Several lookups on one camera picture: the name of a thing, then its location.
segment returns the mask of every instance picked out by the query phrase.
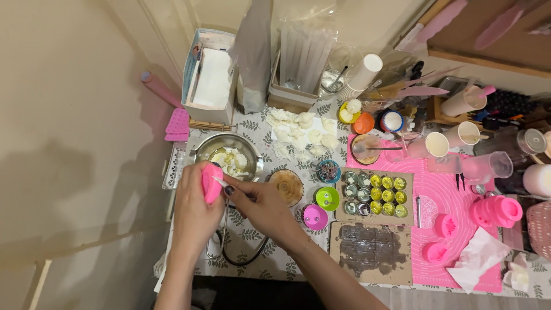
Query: plastic bag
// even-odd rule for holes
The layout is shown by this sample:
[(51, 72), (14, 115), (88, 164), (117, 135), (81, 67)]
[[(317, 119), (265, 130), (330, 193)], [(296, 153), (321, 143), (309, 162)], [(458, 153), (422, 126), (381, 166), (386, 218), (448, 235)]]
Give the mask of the plastic bag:
[(237, 100), (245, 114), (260, 112), (268, 97), (271, 69), (270, 0), (252, 0), (228, 54), (239, 68)]
[(312, 94), (337, 41), (337, 13), (335, 5), (293, 9), (280, 17), (279, 84)]

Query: stack of paper cups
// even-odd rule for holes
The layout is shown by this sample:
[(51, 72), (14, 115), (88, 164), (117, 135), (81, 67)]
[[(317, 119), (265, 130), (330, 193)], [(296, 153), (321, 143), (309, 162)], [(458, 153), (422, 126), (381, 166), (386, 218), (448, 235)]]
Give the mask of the stack of paper cups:
[(337, 93), (337, 98), (342, 101), (349, 101), (357, 98), (373, 81), (375, 76), (382, 69), (382, 60), (376, 54), (368, 54), (361, 63), (354, 66), (351, 74), (354, 76), (348, 83)]

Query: pink baking mat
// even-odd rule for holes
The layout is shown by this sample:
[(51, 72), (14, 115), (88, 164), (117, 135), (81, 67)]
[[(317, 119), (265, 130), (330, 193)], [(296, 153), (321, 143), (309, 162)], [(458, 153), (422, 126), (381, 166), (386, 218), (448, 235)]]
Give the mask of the pink baking mat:
[[(413, 195), (419, 193), (421, 197), (422, 224), (423, 227), (417, 228), (417, 204), (413, 201), (413, 216), (415, 227), (412, 227), (412, 270), (413, 282), (416, 284), (434, 285), (460, 288), (446, 271), (446, 267), (453, 267), (455, 261), (459, 258), (463, 248), (467, 246), (469, 240), (473, 237), (478, 228), (468, 215), (468, 208), (472, 202), (478, 198), (471, 192), (469, 185), (465, 184), (465, 191), (460, 182), (460, 191), (457, 191), (454, 174), (435, 174), (426, 171), (426, 159), (417, 159), (403, 163), (389, 162), (383, 153), (379, 159), (371, 165), (362, 165), (354, 160), (350, 151), (350, 143), (355, 135), (348, 136), (348, 152), (346, 167), (363, 168), (392, 172), (414, 173)], [(486, 184), (487, 190), (493, 190), (493, 181)], [(439, 213), (453, 214), (457, 218), (458, 232), (452, 239), (438, 237), (434, 232), (433, 225)], [(498, 229), (492, 226), (486, 229), (495, 238), (498, 237)], [(447, 262), (432, 265), (427, 263), (421, 256), (421, 250), (425, 244), (430, 242), (446, 243), (450, 248), (450, 258)], [(477, 291), (501, 292), (501, 274), (500, 264), (490, 268), (480, 277), (478, 285), (474, 288)]]

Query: pink rolling pin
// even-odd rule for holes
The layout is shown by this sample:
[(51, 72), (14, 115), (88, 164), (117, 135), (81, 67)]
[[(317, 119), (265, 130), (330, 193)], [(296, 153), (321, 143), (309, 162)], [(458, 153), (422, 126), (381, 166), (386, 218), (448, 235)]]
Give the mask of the pink rolling pin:
[(161, 80), (158, 76), (149, 71), (144, 71), (140, 75), (140, 79), (142, 80), (142, 83), (149, 88), (149, 90), (159, 96), (162, 100), (170, 103), (176, 108), (182, 108), (180, 98), (175, 96), (163, 80)]

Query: fingernail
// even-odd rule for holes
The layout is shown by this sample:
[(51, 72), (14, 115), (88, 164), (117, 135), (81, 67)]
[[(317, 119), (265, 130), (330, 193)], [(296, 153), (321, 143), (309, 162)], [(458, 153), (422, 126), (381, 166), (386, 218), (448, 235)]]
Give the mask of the fingernail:
[(235, 192), (235, 189), (233, 188), (233, 186), (228, 185), (224, 188), (224, 192), (226, 192), (228, 196), (231, 196)]

